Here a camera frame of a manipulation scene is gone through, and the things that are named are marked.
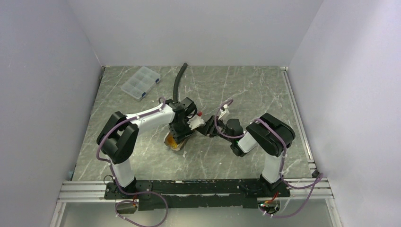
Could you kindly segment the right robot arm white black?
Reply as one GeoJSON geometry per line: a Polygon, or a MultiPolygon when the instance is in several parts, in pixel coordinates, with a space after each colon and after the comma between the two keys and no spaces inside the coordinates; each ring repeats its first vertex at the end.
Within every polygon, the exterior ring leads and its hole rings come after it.
{"type": "Polygon", "coordinates": [[[218,117],[211,116],[205,125],[196,130],[202,135],[219,136],[229,141],[232,152],[238,157],[245,156],[257,146],[261,147],[265,152],[265,163],[260,177],[260,190],[265,196],[272,196],[277,192],[282,184],[282,159],[296,137],[290,126],[265,113],[245,129],[238,119],[223,122],[218,117]]]}

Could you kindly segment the orange transparent safety glasses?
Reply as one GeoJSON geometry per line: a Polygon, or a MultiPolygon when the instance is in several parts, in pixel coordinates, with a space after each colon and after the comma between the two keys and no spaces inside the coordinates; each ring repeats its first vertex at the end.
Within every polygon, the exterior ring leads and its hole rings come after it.
{"type": "Polygon", "coordinates": [[[165,137],[165,144],[173,149],[178,148],[178,144],[175,142],[174,137],[171,133],[168,133],[165,137]]]}

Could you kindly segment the printed glasses pouch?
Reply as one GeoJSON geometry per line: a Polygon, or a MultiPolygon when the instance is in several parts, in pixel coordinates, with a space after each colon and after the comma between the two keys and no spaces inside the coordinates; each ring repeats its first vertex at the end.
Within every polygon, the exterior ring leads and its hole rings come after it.
{"type": "Polygon", "coordinates": [[[185,138],[183,141],[177,143],[174,140],[172,133],[168,132],[164,137],[164,144],[173,151],[180,151],[185,146],[188,140],[188,138],[185,138]]]}

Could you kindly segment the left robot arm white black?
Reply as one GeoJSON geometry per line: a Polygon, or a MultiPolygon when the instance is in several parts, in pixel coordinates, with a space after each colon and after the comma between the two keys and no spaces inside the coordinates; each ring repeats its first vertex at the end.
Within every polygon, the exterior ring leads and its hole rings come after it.
{"type": "Polygon", "coordinates": [[[159,98],[159,105],[146,111],[124,115],[115,112],[101,130],[96,142],[96,157],[108,163],[117,193],[128,199],[135,193],[136,177],[131,168],[137,138],[159,126],[168,126],[173,140],[180,144],[205,122],[198,115],[194,102],[186,98],[182,102],[159,98]]]}

